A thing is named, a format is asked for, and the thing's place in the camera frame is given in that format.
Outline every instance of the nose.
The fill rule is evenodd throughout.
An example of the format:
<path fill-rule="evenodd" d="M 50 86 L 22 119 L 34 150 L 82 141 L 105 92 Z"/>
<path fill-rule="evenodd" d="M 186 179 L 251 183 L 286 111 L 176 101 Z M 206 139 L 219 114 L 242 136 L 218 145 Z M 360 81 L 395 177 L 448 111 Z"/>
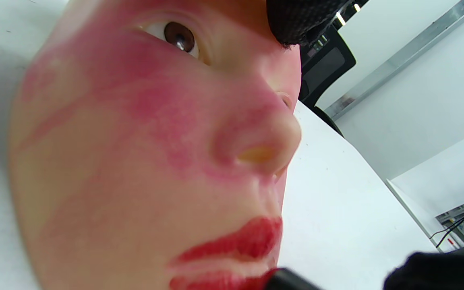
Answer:
<path fill-rule="evenodd" d="M 280 177 L 302 133 L 291 111 L 275 92 L 246 97 L 221 127 L 217 151 L 236 169 Z"/>

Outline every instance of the eyeball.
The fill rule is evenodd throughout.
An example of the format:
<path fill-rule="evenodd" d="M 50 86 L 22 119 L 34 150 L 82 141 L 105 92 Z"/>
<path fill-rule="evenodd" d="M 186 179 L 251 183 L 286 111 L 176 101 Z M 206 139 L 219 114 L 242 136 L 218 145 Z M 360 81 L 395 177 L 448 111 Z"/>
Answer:
<path fill-rule="evenodd" d="M 185 51 L 196 58 L 199 57 L 199 49 L 195 35 L 189 28 L 180 23 L 157 22 L 144 27 L 143 30 L 158 39 L 173 44 L 181 51 Z"/>

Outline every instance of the red lips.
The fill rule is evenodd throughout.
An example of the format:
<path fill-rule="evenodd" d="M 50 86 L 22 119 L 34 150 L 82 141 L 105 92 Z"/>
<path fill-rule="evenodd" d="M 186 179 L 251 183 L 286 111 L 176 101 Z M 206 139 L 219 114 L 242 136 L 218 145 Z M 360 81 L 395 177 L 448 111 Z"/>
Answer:
<path fill-rule="evenodd" d="M 173 265 L 227 258 L 241 262 L 262 262 L 273 254 L 281 238 L 282 218 L 258 217 L 234 233 L 187 250 L 173 261 Z M 239 290 L 246 280 L 246 277 L 222 270 L 192 277 L 174 277 L 170 287 L 172 290 Z"/>

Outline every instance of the wire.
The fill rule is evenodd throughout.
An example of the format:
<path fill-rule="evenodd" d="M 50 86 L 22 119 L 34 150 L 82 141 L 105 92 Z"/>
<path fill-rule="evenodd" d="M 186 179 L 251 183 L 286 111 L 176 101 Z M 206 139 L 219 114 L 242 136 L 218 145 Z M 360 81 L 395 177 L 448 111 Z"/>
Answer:
<path fill-rule="evenodd" d="M 443 242 L 443 240 L 453 231 L 455 230 L 460 224 L 462 224 L 464 222 L 464 217 L 462 219 L 459 220 L 459 223 L 455 223 L 456 226 L 453 226 L 451 229 L 449 229 L 449 231 L 441 238 L 440 242 L 436 245 L 436 248 L 438 248 L 440 246 L 440 244 Z"/>
<path fill-rule="evenodd" d="M 453 228 L 453 226 L 458 226 L 459 224 L 461 224 L 461 221 L 462 221 L 462 219 L 456 220 L 456 221 L 455 221 L 453 224 L 451 224 L 448 228 L 446 228 L 446 229 L 444 229 L 444 230 L 442 230 L 442 231 L 438 231 L 438 232 L 436 232 L 436 233 L 433 233 L 433 235 L 430 236 L 429 239 L 433 239 L 435 235 L 450 230 L 451 228 Z"/>

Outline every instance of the black object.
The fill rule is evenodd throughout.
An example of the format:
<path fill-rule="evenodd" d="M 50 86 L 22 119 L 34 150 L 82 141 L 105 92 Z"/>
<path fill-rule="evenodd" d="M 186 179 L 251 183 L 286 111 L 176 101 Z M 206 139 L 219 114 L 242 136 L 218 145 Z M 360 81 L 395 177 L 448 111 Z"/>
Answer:
<path fill-rule="evenodd" d="M 320 290 L 289 269 L 281 268 L 273 273 L 264 290 Z"/>
<path fill-rule="evenodd" d="M 411 255 L 386 278 L 384 290 L 464 290 L 464 253 Z"/>
<path fill-rule="evenodd" d="M 308 108 L 314 107 L 321 95 L 356 64 L 356 59 L 338 31 L 329 27 L 324 33 L 324 47 L 302 47 L 302 87 L 298 99 Z"/>
<path fill-rule="evenodd" d="M 266 0 L 269 27 L 284 46 L 314 43 L 352 0 Z"/>

